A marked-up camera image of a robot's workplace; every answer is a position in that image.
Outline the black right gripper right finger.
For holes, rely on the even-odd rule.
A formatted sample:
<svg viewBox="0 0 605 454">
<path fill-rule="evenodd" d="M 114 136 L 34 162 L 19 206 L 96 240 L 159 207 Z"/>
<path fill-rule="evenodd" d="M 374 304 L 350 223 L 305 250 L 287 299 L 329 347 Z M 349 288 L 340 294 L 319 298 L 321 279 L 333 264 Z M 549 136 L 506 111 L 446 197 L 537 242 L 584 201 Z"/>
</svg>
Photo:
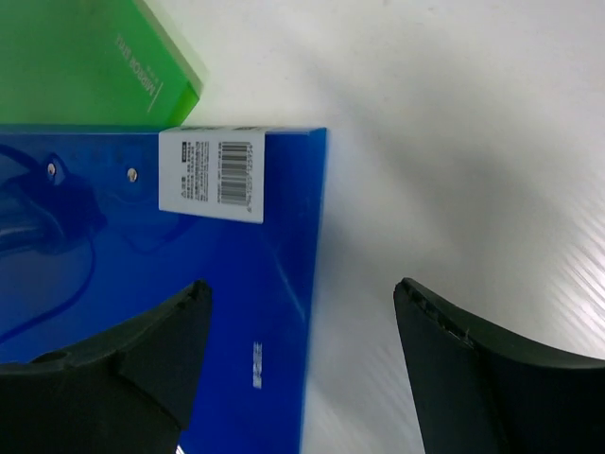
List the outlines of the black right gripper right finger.
<svg viewBox="0 0 605 454">
<path fill-rule="evenodd" d="M 516 334 L 411 278 L 393 303 L 425 452 L 603 452 L 603 360 Z"/>
</svg>

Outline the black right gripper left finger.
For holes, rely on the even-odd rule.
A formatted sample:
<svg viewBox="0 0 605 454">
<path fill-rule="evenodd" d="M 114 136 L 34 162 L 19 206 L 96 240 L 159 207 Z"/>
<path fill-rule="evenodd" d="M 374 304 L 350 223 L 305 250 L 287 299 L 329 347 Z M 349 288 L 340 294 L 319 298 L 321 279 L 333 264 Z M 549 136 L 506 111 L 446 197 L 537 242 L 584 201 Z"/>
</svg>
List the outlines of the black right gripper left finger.
<svg viewBox="0 0 605 454">
<path fill-rule="evenodd" d="M 211 314 L 212 291 L 196 281 L 88 339 L 2 364 L 2 452 L 176 452 Z"/>
</svg>

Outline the blue plastic folder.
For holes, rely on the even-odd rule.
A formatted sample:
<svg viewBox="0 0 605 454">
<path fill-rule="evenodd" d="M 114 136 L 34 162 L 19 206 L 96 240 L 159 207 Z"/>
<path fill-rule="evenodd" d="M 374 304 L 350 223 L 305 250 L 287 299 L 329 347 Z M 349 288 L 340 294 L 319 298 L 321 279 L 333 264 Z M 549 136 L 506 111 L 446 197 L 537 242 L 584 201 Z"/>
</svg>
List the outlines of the blue plastic folder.
<svg viewBox="0 0 605 454">
<path fill-rule="evenodd" d="M 174 453 L 297 453 L 324 128 L 5 126 L 1 366 L 196 281 L 212 314 Z"/>
</svg>

